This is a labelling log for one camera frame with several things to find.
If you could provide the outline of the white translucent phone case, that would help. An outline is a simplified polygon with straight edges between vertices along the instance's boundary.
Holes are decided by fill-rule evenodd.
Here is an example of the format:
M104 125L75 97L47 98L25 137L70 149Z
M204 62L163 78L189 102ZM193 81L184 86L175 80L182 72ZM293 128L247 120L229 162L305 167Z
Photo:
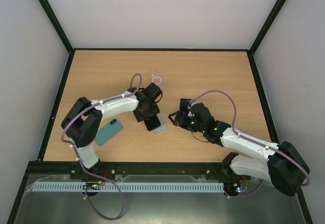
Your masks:
M162 133L164 133L164 132L166 132L168 130L167 124L166 124L162 114L161 113L157 114L157 117L159 119L160 126L153 130L153 133L155 135L162 134Z

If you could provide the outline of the black phone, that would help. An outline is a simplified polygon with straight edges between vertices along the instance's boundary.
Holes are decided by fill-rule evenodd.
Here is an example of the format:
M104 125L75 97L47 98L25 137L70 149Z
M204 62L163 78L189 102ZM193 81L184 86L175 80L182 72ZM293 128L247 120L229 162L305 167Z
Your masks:
M161 122L157 115L152 115L148 119L144 120L146 129L151 132L161 126Z

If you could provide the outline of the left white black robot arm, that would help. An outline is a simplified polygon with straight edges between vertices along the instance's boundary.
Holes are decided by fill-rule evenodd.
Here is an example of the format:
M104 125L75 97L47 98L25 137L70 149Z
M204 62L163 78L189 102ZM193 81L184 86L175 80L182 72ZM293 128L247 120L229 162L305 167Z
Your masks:
M124 112L133 112L137 122L144 122L147 131L161 127L157 103L163 96L158 85L150 83L146 88L130 88L115 97L90 101L86 97L77 99L61 122L63 133L77 153L84 167L90 169L99 162L93 141L102 121Z

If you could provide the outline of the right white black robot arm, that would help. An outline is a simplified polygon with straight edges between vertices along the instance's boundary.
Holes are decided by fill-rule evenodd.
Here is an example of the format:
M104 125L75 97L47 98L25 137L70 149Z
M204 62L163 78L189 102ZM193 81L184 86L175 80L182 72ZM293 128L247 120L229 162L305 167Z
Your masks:
M236 131L230 124L214 119L203 103L169 114L168 118L175 126L201 133L209 143L236 151L224 159L221 167L227 179L252 176L271 183L287 196L294 196L310 173L291 143L267 142Z

